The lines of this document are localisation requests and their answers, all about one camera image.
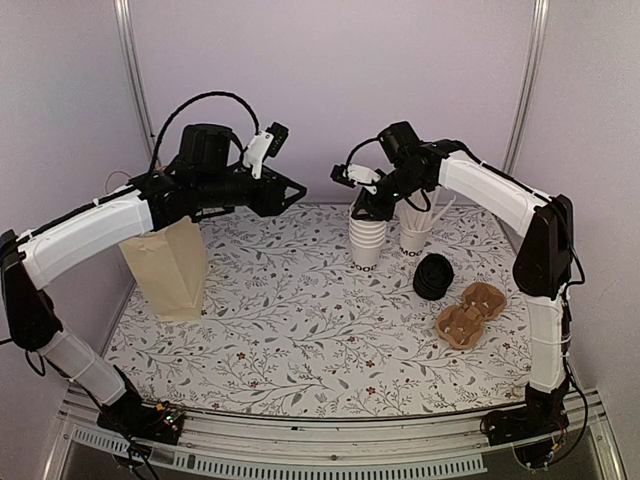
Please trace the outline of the stack of black lids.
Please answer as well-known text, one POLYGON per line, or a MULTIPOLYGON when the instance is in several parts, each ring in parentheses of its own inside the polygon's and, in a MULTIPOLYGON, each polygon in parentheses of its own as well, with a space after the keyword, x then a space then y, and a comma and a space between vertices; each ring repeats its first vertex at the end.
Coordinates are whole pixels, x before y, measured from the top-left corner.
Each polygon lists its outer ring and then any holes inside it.
POLYGON ((431 253, 418 264, 413 289, 419 297, 436 301, 445 296, 453 279, 454 271, 449 260, 441 254, 431 253))

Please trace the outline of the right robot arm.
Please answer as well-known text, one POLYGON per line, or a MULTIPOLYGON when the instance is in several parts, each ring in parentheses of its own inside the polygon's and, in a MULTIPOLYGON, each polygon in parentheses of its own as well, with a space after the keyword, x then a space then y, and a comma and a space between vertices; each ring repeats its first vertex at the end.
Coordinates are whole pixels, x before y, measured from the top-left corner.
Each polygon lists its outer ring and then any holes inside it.
POLYGON ((393 169, 389 173, 346 162, 335 181, 361 186, 354 218, 388 221, 398 202, 438 187, 460 194, 498 217, 520 237, 514 281, 530 311, 532 367, 517 427, 537 436, 563 407, 569 386, 565 355, 570 343, 568 290, 584 279, 574 248, 573 203, 514 179, 479 159, 461 141, 423 141, 406 122, 394 123, 375 137, 393 169))

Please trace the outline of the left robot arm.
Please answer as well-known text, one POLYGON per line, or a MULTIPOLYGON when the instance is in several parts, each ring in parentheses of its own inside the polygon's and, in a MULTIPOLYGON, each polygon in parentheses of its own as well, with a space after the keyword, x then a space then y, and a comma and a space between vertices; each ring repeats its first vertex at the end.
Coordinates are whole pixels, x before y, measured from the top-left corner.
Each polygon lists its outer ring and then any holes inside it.
POLYGON ((33 231, 1 236, 1 293, 11 341, 35 352, 91 393, 128 434, 148 426, 149 408, 126 376, 67 330, 44 288, 62 273, 130 238, 157 232, 183 218, 199 222, 246 206, 277 216, 306 194, 304 186, 266 167, 289 131, 273 123, 258 131, 239 161, 228 162, 239 140, 229 127, 192 124, 162 170, 134 177, 33 231))

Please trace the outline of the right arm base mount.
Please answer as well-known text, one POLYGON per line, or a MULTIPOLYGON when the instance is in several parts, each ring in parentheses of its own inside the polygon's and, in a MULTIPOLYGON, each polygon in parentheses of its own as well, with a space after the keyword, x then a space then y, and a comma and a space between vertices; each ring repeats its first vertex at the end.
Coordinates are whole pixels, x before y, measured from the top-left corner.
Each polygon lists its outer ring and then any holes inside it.
POLYGON ((545 440, 517 446, 513 449, 518 463, 529 469, 538 470, 548 467, 564 443, 569 421, 566 413, 560 410, 557 416, 549 418, 537 415, 528 407, 513 410, 493 410, 481 420, 480 431, 487 437, 491 446, 528 440, 547 434, 545 440))

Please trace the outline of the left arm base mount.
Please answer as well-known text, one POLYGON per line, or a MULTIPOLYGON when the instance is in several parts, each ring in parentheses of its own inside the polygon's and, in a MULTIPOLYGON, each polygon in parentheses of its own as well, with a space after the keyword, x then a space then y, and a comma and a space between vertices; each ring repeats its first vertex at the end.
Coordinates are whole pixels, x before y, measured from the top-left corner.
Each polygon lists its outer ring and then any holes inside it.
POLYGON ((97 425, 121 436, 177 445, 184 426, 184 413, 168 405, 148 406, 124 398, 101 406, 97 425))

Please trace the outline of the stack of white paper cups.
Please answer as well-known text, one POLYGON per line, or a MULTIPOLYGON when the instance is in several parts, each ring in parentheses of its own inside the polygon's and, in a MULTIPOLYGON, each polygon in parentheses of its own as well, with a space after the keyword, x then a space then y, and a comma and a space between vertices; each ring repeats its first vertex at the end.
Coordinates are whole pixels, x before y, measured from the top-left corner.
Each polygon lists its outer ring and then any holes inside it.
POLYGON ((370 272, 379 263, 386 241, 387 224, 384 221, 349 219, 349 242, 354 266, 370 272))

